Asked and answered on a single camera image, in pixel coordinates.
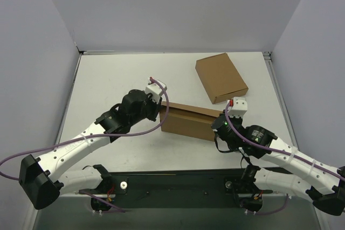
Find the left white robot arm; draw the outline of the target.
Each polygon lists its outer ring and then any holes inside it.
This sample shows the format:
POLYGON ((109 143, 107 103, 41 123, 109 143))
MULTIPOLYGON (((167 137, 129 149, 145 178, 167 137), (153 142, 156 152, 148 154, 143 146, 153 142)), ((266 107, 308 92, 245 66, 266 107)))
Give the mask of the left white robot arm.
POLYGON ((67 145, 38 157, 22 159, 19 184, 37 210, 48 207, 65 193, 95 190, 105 193, 115 186, 112 175, 100 164, 79 171, 71 167, 93 151, 130 132, 132 126, 148 119, 155 121, 165 91, 158 85, 130 90, 121 103, 104 112, 67 145))

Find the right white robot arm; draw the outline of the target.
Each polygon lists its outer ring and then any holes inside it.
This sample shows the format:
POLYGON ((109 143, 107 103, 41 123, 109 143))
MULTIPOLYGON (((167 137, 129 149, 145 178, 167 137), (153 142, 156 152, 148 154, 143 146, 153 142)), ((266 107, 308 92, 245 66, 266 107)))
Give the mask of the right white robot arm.
POLYGON ((333 216, 344 212, 344 167, 319 162, 261 126, 244 128, 240 117, 229 119, 220 114, 211 124, 211 129, 215 137, 226 142, 229 152, 241 151, 288 172, 269 172, 248 165, 242 179, 244 184, 304 198, 318 210, 333 216))

